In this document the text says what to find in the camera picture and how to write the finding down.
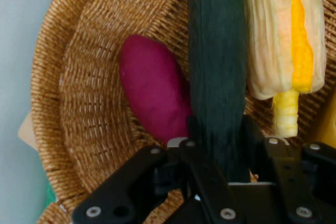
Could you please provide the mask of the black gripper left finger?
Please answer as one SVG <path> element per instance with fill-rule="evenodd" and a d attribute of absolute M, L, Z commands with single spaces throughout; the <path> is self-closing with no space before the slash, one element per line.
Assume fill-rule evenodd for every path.
<path fill-rule="evenodd" d="M 198 147 L 201 128 L 187 119 L 188 138 L 167 149 L 136 152 L 72 213 L 73 223 L 143 223 L 179 189 L 183 203 L 167 223 L 244 223 L 225 177 Z"/>

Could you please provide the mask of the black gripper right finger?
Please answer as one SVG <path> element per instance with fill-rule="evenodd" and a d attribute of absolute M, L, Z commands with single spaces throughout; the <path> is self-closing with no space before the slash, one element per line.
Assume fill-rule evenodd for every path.
<path fill-rule="evenodd" d="M 259 181 L 273 183 L 287 223 L 335 223 L 335 148 L 318 142 L 296 149 L 280 137 L 265 137 L 243 116 L 244 153 Z"/>

